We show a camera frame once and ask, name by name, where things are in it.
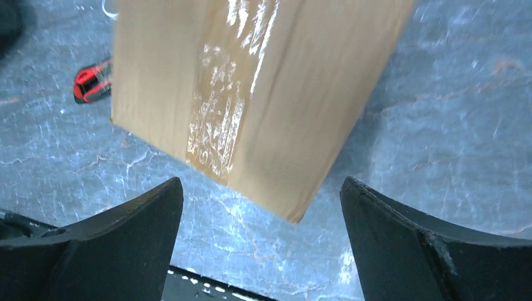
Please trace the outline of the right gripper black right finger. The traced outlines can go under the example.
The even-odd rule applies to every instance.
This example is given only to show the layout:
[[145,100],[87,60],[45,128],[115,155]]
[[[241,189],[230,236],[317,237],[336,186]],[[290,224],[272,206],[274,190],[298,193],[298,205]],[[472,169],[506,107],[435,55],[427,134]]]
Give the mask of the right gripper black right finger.
[[531,241],[438,219],[353,177],[340,191],[366,300],[530,300]]

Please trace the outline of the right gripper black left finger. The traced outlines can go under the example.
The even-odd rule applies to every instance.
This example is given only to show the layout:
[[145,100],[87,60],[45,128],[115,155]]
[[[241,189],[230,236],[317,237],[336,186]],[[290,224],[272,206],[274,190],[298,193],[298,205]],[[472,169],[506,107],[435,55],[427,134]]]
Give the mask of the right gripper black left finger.
[[55,227],[1,211],[2,300],[160,300],[183,211],[172,177]]

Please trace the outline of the red box cutter knife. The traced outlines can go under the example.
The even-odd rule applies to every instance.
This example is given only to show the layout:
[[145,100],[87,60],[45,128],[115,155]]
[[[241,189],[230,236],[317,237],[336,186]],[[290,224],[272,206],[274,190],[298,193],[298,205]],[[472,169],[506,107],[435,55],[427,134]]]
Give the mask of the red box cutter knife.
[[111,95],[112,59],[80,69],[73,81],[73,97],[77,104],[98,102]]

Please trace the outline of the brown cardboard box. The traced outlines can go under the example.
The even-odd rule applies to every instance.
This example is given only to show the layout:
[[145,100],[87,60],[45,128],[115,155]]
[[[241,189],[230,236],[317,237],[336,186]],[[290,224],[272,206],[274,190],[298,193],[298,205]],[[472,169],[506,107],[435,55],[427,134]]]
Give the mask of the brown cardboard box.
[[413,1],[119,1],[114,124],[298,223]]

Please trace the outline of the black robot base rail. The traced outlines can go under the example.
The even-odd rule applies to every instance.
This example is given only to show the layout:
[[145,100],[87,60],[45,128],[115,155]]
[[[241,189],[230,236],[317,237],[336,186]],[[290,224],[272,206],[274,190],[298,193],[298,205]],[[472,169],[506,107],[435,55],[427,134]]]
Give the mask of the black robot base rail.
[[275,299],[174,266],[168,269],[161,300],[275,301]]

